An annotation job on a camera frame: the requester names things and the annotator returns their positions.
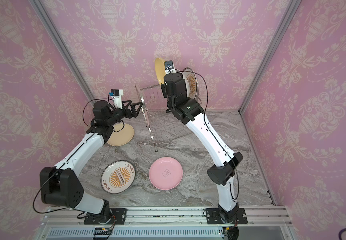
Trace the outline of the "yellow plate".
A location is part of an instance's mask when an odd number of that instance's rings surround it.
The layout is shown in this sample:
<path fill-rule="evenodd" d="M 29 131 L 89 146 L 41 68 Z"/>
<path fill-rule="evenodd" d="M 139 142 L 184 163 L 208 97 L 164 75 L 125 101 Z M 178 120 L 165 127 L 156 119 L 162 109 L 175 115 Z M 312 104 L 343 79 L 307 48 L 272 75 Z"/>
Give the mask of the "yellow plate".
<path fill-rule="evenodd" d="M 165 72 L 165 61 L 161 58 L 155 59 L 155 72 L 158 79 L 159 84 L 164 84 L 164 76 Z"/>

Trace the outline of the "orange sunburst plate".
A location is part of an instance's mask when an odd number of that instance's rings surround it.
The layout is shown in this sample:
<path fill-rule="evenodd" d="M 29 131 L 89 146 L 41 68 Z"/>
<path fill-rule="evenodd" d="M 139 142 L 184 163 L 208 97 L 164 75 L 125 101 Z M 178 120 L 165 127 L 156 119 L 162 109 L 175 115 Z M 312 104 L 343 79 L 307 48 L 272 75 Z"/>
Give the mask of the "orange sunburst plate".
<path fill-rule="evenodd" d="M 136 169 L 128 161 L 116 161 L 106 167 L 101 186 L 109 194 L 120 194 L 130 188 L 136 178 Z"/>
<path fill-rule="evenodd" d="M 199 87 L 194 71 L 191 68 L 184 68 L 182 74 L 186 82 L 187 96 L 191 99 L 198 100 Z"/>

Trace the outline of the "cream plate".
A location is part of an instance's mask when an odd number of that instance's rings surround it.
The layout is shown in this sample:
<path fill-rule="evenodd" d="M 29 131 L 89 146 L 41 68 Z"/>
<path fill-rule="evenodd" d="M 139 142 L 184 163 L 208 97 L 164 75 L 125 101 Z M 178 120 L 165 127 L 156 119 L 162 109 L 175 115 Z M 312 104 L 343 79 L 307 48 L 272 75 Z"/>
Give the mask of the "cream plate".
<path fill-rule="evenodd" d="M 114 125 L 114 132 L 108 139 L 107 144 L 119 147 L 129 143 L 135 134 L 134 128 L 129 124 L 116 124 Z"/>

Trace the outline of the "pink plate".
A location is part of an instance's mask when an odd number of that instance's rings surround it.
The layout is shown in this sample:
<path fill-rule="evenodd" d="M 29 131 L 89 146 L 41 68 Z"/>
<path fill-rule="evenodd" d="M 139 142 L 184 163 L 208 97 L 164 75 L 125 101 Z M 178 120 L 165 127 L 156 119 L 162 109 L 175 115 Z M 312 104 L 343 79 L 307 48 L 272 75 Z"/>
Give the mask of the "pink plate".
<path fill-rule="evenodd" d="M 182 165 L 174 158 L 155 160 L 149 169 L 149 179 L 154 187 L 167 191 L 177 187 L 183 178 Z"/>

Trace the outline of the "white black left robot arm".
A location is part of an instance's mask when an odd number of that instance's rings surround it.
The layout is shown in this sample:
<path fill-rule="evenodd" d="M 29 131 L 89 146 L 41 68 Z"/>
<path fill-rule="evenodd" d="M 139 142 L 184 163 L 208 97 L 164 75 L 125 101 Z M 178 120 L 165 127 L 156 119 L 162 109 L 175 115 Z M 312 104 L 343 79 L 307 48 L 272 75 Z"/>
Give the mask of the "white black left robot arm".
<path fill-rule="evenodd" d="M 110 104 L 109 100 L 100 99 L 93 105 L 94 118 L 81 142 L 60 162 L 53 167 L 41 170 L 40 190 L 37 196 L 44 204 L 60 206 L 85 212 L 99 224 L 107 224 L 114 219 L 110 203 L 96 198 L 84 191 L 79 175 L 94 155 L 115 131 L 114 125 L 124 118 L 136 118 L 142 103 L 121 101 Z"/>

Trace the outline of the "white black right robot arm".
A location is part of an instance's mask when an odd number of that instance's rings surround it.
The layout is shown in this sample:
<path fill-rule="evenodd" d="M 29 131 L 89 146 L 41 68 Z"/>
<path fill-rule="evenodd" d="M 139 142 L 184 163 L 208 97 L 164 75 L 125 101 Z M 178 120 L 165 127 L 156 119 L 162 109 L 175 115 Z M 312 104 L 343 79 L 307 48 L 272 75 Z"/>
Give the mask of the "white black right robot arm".
<path fill-rule="evenodd" d="M 214 164 L 207 170 L 207 174 L 217 186 L 222 221 L 228 224 L 236 222 L 239 205 L 233 183 L 235 170 L 243 160 L 242 154 L 234 153 L 227 146 L 212 127 L 198 101 L 187 96 L 186 82 L 181 73 L 164 74 L 161 89 L 167 99 L 168 110 L 197 136 L 213 160 Z"/>

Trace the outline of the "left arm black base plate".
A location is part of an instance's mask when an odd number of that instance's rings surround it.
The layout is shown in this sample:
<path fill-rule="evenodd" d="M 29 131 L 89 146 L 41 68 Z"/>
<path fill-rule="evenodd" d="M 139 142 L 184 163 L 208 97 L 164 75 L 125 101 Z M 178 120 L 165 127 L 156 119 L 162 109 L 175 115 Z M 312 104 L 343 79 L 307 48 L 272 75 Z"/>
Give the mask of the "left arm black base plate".
<path fill-rule="evenodd" d="M 87 213 L 85 225 L 123 225 L 126 220 L 127 209 L 115 208 L 103 210 L 100 214 Z"/>

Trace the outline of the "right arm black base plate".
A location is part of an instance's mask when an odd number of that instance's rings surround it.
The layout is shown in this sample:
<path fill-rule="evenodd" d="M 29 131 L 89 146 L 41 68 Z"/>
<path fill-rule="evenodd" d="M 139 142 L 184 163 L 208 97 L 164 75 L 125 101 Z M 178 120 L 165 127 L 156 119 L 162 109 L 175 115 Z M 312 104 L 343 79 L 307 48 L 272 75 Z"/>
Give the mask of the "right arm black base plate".
<path fill-rule="evenodd" d="M 231 211 L 231 214 L 219 208 L 206 208 L 204 216 L 208 225 L 246 225 L 248 223 L 245 209 L 238 208 L 236 211 Z"/>

